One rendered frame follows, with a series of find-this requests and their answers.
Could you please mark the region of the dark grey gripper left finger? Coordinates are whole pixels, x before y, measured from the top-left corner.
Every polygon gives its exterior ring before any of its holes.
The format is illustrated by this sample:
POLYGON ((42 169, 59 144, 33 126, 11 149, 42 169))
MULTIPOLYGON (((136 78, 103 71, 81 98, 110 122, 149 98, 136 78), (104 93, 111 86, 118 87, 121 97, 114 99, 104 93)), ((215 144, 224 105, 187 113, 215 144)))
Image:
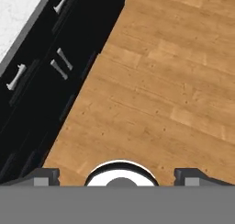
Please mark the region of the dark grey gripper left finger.
POLYGON ((59 186, 59 177, 60 170, 58 168, 37 168, 24 177, 3 183, 3 186, 59 186))

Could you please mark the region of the round white and black disc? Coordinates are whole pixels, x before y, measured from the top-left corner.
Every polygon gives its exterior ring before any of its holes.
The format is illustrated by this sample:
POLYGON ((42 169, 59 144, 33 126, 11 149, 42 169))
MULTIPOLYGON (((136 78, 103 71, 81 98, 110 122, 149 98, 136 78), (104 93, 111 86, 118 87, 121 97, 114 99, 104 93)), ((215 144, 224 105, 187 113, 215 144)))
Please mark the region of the round white and black disc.
POLYGON ((129 160, 103 162, 87 176, 85 186, 158 186, 155 176, 144 166, 129 160))

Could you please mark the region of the black cupboard run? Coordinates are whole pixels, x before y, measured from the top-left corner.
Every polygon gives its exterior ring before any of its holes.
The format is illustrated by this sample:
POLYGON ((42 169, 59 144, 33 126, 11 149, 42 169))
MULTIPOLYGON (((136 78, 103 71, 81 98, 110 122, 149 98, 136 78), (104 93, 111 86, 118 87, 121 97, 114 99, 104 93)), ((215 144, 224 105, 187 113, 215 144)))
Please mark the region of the black cupboard run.
POLYGON ((0 185, 43 165, 125 5, 125 0, 67 0, 58 15, 53 7, 60 1, 24 0, 9 12, 7 0, 0 0, 0 185), (19 64, 27 69, 9 91, 19 64))

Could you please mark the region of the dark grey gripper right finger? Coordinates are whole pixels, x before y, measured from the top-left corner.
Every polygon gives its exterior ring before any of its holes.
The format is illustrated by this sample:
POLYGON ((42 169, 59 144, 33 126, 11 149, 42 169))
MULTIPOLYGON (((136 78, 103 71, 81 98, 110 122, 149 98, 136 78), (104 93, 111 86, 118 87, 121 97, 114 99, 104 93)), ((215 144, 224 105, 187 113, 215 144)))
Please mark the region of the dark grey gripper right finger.
POLYGON ((197 168, 175 168, 173 175, 174 185, 182 186, 206 186, 229 185, 228 182, 209 177, 197 168))

